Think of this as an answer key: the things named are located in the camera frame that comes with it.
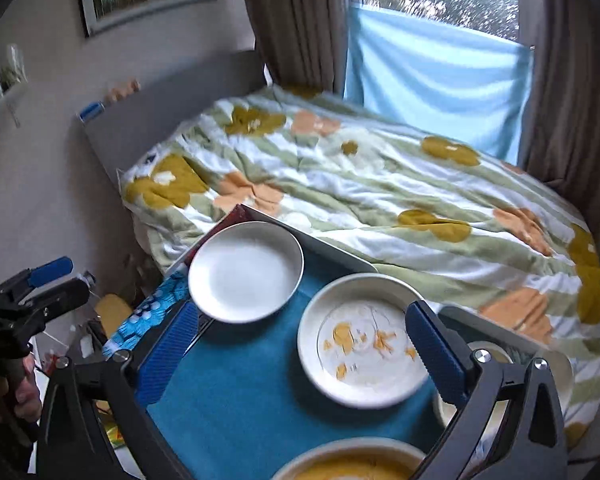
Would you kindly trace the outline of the person's left hand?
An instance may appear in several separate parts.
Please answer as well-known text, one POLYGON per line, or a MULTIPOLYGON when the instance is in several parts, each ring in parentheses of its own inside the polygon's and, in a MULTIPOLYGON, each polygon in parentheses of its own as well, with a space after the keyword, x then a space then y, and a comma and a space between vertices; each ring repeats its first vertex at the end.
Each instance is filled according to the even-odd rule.
MULTIPOLYGON (((24 377, 15 388, 15 407, 14 413, 17 417, 26 420, 27 422, 37 422, 42 413, 42 402, 40 398, 40 390, 36 384, 34 369, 35 360, 32 354, 22 360, 24 377)), ((0 377, 0 398, 8 393, 7 379, 0 377)))

